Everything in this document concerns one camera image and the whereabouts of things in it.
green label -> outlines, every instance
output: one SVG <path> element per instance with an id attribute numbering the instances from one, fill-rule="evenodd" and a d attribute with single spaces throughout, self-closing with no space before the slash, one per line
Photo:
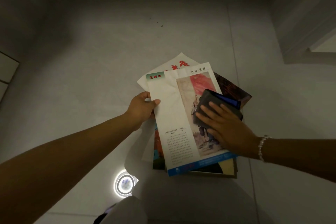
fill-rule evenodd
<path id="1" fill-rule="evenodd" d="M 165 78 L 165 73 L 164 72 L 146 74 L 147 81 L 158 80 L 158 79 L 162 79 L 162 78 Z"/>

white bracelet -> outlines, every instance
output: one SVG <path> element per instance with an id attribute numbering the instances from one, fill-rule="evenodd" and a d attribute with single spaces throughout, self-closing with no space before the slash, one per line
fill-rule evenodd
<path id="1" fill-rule="evenodd" d="M 260 140 L 259 145 L 258 145 L 258 148 L 259 148 L 259 151 L 258 151 L 259 159 L 260 159 L 262 162 L 264 162 L 264 163 L 265 163 L 265 161 L 264 161 L 264 159 L 263 159 L 263 153 L 261 152 L 261 148 L 263 147 L 265 140 L 268 139 L 268 138 L 271 138 L 271 137 L 265 135 L 265 136 Z"/>

round light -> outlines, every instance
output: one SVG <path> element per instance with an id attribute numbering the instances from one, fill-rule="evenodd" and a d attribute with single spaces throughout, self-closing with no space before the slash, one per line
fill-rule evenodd
<path id="1" fill-rule="evenodd" d="M 114 182 L 114 191 L 120 197 L 132 195 L 132 189 L 138 182 L 138 179 L 130 175 L 126 170 L 121 171 Z"/>

white paper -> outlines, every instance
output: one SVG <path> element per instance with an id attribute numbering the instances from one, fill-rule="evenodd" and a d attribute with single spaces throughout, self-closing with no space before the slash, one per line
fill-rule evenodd
<path id="1" fill-rule="evenodd" d="M 162 64 L 161 66 L 158 66 L 157 68 L 149 71 L 147 74 L 155 73 L 155 72 L 161 72 L 165 70 L 173 70 L 175 67 L 179 68 L 185 68 L 188 66 L 195 66 L 198 65 L 195 60 L 187 57 L 184 55 L 182 52 L 174 57 L 173 59 L 167 61 L 166 63 Z M 146 75 L 144 74 L 138 81 L 137 83 L 145 90 L 149 91 L 148 85 L 147 85 L 147 80 L 146 80 Z"/>
<path id="2" fill-rule="evenodd" d="M 209 63 L 145 77 L 151 97 L 161 100 L 154 112 L 170 176 L 235 157 L 222 149 L 204 128 L 193 124 L 204 89 L 221 94 Z"/>

tile floor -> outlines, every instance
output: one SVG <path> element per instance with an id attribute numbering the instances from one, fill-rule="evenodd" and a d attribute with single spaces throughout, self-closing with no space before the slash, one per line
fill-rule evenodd
<path id="1" fill-rule="evenodd" d="M 137 79 L 180 52 L 210 62 L 214 71 L 253 95 L 244 115 L 255 133 L 336 137 L 336 68 L 284 65 L 266 6 L 62 2 L 1 103 L 0 162 L 123 113 L 141 92 Z M 111 185 L 124 168 L 139 179 L 133 195 L 144 202 L 150 219 L 336 221 L 336 185 L 298 171 L 258 161 L 250 165 L 243 157 L 238 158 L 236 180 L 168 178 L 153 171 L 151 163 L 142 160 L 152 131 L 152 123 L 144 124 L 37 223 L 91 223 L 120 200 Z"/>

